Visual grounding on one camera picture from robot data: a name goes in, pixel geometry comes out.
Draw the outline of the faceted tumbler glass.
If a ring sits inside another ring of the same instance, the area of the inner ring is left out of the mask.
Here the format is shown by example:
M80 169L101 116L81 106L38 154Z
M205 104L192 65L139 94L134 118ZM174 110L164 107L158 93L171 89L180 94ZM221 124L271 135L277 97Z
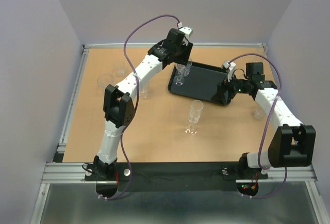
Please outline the faceted tumbler glass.
M192 59L189 58L187 65L185 65L185 67L183 68L183 70L181 72L182 77L186 77L189 75L192 63L193 63Z

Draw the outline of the clear wine glass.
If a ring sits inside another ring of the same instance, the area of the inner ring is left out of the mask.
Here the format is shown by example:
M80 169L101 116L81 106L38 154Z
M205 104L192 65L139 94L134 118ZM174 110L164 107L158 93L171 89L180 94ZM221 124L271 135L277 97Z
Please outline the clear wine glass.
M182 72L185 69L185 66L177 63L175 65L175 68L177 70L177 75L174 77L173 83L177 86L181 86L184 83Z

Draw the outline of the tall champagne flute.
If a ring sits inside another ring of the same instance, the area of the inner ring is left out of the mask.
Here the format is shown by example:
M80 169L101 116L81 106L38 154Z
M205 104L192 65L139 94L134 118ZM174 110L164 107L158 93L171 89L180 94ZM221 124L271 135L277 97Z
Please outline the tall champagne flute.
M259 62L258 56L252 55L250 62Z

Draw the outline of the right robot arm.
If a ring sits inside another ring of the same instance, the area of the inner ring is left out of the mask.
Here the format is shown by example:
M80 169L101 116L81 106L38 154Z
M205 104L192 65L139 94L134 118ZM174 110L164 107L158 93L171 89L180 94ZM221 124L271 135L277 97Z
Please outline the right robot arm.
M267 150L244 153L237 165L240 176L248 178L257 168L308 167L312 162L316 130L304 125L294 116L279 96L273 81L267 81L263 63L249 62L243 79L235 76L236 65L226 61L222 68L227 77L218 83L212 99L228 105L238 93L248 94L267 115L267 124L272 124L275 134Z

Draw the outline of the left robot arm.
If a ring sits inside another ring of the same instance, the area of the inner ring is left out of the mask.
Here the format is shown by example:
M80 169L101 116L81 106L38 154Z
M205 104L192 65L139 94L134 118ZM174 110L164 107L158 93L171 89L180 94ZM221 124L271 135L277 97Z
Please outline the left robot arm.
M103 111L105 131L99 152L94 157L92 172L104 181L115 175L115 164L120 137L132 122L136 108L133 100L153 76L171 63L186 65L193 43L189 38L193 33L190 27L172 28L167 37L153 45L135 70L115 86L105 88Z

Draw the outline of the etched stemmed glass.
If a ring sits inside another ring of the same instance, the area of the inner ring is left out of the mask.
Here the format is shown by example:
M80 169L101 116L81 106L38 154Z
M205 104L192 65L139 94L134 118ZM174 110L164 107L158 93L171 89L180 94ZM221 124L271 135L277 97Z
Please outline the etched stemmed glass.
M194 135L197 132L197 124L201 117L202 110L204 108L204 104L200 100L194 100L191 103L188 124L185 127L185 133Z

